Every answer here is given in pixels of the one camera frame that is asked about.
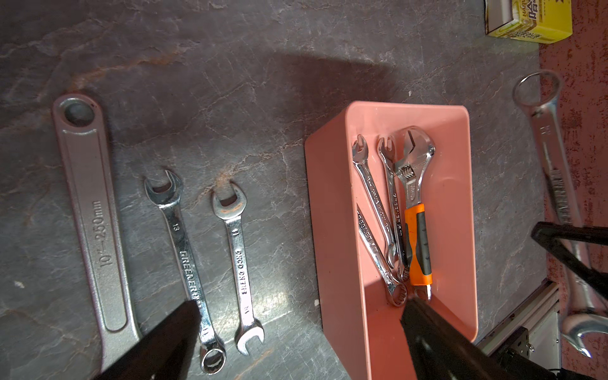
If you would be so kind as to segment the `long silver combination wrench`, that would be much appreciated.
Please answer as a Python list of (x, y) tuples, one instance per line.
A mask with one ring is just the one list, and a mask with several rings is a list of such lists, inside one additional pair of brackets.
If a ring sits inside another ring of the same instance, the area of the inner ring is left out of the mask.
[[(512, 96), (527, 116), (533, 131), (553, 213), (553, 219), (548, 223), (584, 227), (558, 117), (562, 87), (563, 81), (559, 74), (541, 70), (520, 79)], [(592, 265), (589, 245), (587, 243), (583, 262)], [(568, 281), (568, 299), (565, 315), (560, 320), (560, 332), (576, 351), (590, 357), (592, 354), (585, 346), (584, 337), (587, 334), (607, 332), (607, 299), (597, 294), (564, 265), (563, 267)]]

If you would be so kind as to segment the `small end wrench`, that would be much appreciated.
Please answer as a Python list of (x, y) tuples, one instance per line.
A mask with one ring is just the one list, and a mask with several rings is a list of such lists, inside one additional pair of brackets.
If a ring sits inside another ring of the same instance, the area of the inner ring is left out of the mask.
[(234, 191), (234, 201), (224, 205), (216, 193), (212, 193), (212, 209), (216, 217), (223, 220), (231, 252), (232, 269), (237, 295), (237, 306), (240, 324), (234, 342), (237, 350), (244, 356), (250, 354), (247, 344), (257, 338), (264, 343), (264, 328), (255, 317), (250, 287), (250, 276), (245, 254), (245, 242), (242, 228), (242, 214), (247, 205), (247, 198), (241, 188), (230, 183)]

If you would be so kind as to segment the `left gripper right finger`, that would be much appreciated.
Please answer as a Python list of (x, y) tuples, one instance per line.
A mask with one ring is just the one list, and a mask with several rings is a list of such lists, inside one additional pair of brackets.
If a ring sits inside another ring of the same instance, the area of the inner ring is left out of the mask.
[(418, 379), (512, 379), (426, 302), (410, 299), (402, 329)]

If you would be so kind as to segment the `pink plastic storage box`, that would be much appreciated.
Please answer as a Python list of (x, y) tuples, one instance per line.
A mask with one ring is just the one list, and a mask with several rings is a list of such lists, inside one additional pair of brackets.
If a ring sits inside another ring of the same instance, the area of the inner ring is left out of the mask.
[(305, 143), (313, 246), (322, 330), (353, 379), (416, 376), (400, 319), (358, 233), (362, 212), (375, 239), (383, 235), (352, 162), (363, 136), (380, 196), (386, 195), (381, 136), (422, 128), (436, 153), (424, 175), (422, 199), (432, 263), (431, 307), (464, 337), (478, 335), (470, 117), (452, 105), (356, 101)]

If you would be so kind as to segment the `silver combination wrench 13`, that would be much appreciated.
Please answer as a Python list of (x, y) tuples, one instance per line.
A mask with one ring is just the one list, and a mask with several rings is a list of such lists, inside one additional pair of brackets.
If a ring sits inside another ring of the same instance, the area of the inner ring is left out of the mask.
[(165, 173), (169, 180), (167, 189), (156, 190), (148, 179), (144, 180), (144, 188), (148, 199), (164, 215), (187, 297), (196, 303), (199, 310), (200, 368), (206, 375), (215, 375), (224, 368), (226, 348), (212, 324), (193, 250), (182, 218), (180, 202), (183, 183), (173, 171), (166, 169)]

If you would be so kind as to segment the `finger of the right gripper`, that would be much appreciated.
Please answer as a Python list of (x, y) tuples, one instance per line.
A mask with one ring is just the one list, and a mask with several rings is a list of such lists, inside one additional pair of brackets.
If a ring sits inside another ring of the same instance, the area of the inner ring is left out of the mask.
[(607, 246), (607, 228), (598, 226), (576, 227), (539, 222), (533, 228), (532, 239), (576, 274), (597, 294), (607, 299), (607, 273), (584, 264), (587, 243)]

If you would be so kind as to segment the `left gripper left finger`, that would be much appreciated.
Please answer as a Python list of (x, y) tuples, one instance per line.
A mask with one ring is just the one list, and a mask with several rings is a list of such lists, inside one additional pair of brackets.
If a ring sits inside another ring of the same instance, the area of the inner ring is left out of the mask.
[(193, 358), (201, 316), (185, 301), (98, 379), (185, 379)]

